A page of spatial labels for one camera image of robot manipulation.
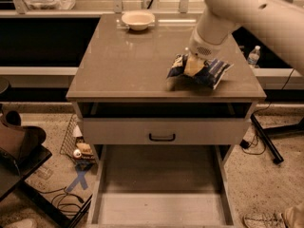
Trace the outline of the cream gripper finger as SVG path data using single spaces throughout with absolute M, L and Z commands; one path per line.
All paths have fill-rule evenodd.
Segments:
M 205 61 L 196 55 L 188 54 L 184 74 L 190 77 L 195 76 L 205 67 Z

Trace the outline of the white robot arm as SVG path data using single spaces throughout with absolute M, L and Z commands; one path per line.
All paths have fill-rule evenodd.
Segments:
M 217 57 L 228 35 L 244 27 L 281 60 L 304 75 L 304 10 L 283 0 L 204 0 L 189 49 Z

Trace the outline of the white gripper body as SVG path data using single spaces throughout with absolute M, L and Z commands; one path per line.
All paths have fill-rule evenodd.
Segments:
M 203 31 L 195 28 L 189 41 L 189 50 L 193 55 L 201 59 L 214 59 L 220 52 L 228 34 L 229 31 L 227 29 L 208 29 Z

